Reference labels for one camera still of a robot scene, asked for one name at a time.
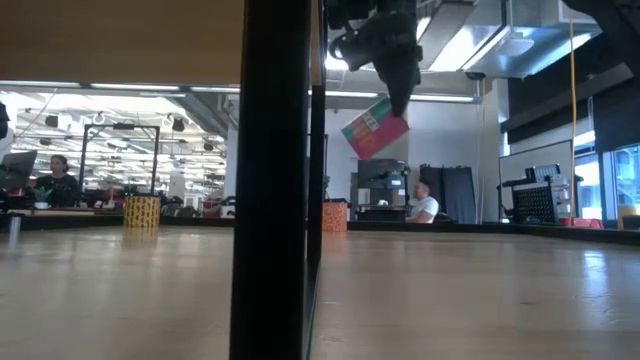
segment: glass wall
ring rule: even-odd
[[[640,146],[616,150],[616,200],[618,205],[640,205]]]
[[[584,179],[578,185],[577,194],[580,217],[602,220],[598,155],[576,157],[576,176]]]

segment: poster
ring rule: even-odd
[[[369,160],[409,131],[407,121],[391,114],[391,102],[384,98],[342,128],[361,160]]]

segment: yellow cable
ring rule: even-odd
[[[571,42],[571,102],[572,102],[572,110],[573,110],[573,131],[571,133],[571,181],[569,183],[569,187],[571,189],[571,197],[570,197],[570,215],[569,215],[569,226],[573,226],[573,218],[575,216],[575,176],[576,176],[576,158],[575,158],[575,139],[576,139],[576,123],[578,122],[578,100],[576,98],[576,57],[575,57],[575,49],[573,47],[573,11],[569,11],[569,39]]]

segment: wooden wall panel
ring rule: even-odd
[[[238,84],[242,0],[6,0],[0,79]]]

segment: dark curtain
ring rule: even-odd
[[[447,204],[444,196],[442,171],[443,168],[421,165],[420,180],[431,184],[431,197],[440,204],[440,212],[446,213]]]
[[[445,168],[442,182],[447,215],[459,224],[475,224],[476,199],[471,168]]]

